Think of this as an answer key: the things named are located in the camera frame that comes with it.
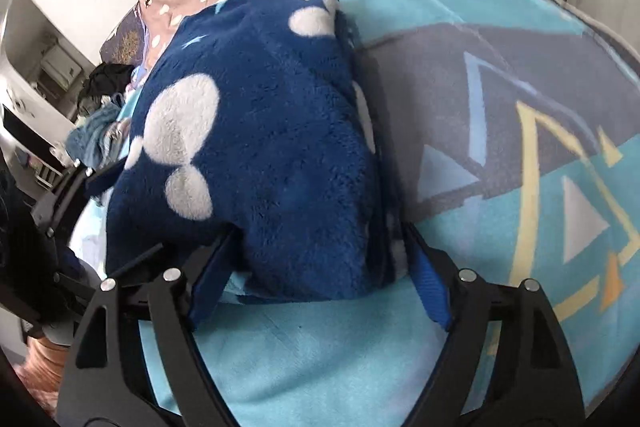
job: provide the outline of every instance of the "black mount bracket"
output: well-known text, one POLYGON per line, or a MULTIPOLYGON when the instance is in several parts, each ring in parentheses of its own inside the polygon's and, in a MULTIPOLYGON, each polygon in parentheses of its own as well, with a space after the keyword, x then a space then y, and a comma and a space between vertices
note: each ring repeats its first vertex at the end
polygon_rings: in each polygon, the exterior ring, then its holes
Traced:
MULTIPOLYGON (((449 289, 454 316, 446 344, 404 427, 577 427, 585 422, 577 373, 558 320, 540 284, 494 285, 449 256, 418 242, 449 289), (462 414, 478 368, 489 322, 502 330, 482 407, 462 414)), ((196 250, 180 268, 152 281, 124 283, 158 255, 159 245, 107 279, 95 293, 69 354, 57 420, 63 427, 105 425, 238 427, 193 341, 188 312, 194 284, 239 230, 225 227, 214 245, 196 250), (181 417, 155 403, 137 320, 151 320, 162 365, 181 417)))

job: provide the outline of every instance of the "metal screw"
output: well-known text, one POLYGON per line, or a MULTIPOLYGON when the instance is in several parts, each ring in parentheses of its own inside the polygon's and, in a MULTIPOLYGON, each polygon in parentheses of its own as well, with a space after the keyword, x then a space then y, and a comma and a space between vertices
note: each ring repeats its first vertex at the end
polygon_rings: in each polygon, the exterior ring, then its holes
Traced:
POLYGON ((108 279, 105 279, 104 281, 102 281, 102 282, 100 283, 100 289, 101 289, 103 292, 111 291, 111 290, 113 290, 115 287, 116 287, 116 281, 115 281, 115 279, 108 278, 108 279))
POLYGON ((164 271, 162 278, 167 282, 173 282, 180 279, 180 275, 182 275, 182 272, 180 272, 179 268, 169 268, 164 271))
POLYGON ((530 292, 537 292, 540 289, 540 283, 535 279, 526 279, 524 287, 530 292))
POLYGON ((463 282, 473 282, 478 278, 478 274, 471 269, 463 268, 458 272, 458 277, 463 282))

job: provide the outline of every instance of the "navy blue plush fabric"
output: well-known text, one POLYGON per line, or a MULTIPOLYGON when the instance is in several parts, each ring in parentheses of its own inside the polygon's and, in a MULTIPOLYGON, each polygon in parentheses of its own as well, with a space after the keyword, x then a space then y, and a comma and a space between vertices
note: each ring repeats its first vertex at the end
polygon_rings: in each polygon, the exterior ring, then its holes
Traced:
POLYGON ((348 42, 337 0, 229 0, 186 18, 132 117, 106 272, 159 241, 208 245, 228 222, 254 297, 356 298, 395 279, 348 42))

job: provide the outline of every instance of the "bed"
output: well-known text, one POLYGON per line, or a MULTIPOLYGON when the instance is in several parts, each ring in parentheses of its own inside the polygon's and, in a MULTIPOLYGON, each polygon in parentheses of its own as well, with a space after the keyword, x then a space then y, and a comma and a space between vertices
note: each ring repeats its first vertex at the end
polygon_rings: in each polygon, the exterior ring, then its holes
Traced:
MULTIPOLYGON (((146 80, 184 17, 226 1, 140 0, 146 80)), ((340 5, 358 29, 363 89, 396 159, 404 218, 492 282, 540 280, 588 407, 640 341, 637 54, 562 0, 340 5), (602 110, 605 98, 615 112, 602 110)), ((101 275, 104 215, 90 204, 71 244, 101 275)), ((141 334, 156 398, 177 412, 153 332, 142 323, 141 334)), ((482 401, 498 336, 489 333, 468 409, 482 401)), ((247 426, 400 425, 445 337, 407 278, 354 301, 220 305, 195 335, 247 426)))

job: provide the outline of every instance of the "pile of clothes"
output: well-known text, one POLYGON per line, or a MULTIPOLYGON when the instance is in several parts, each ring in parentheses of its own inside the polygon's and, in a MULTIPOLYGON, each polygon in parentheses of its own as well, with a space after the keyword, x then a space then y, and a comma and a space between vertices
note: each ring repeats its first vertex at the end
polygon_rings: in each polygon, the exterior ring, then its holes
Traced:
POLYGON ((130 65, 103 63, 85 81, 78 96, 82 123, 69 133, 65 143, 72 160, 80 160, 92 169, 116 161, 129 137, 129 119, 117 118, 133 71, 130 65))

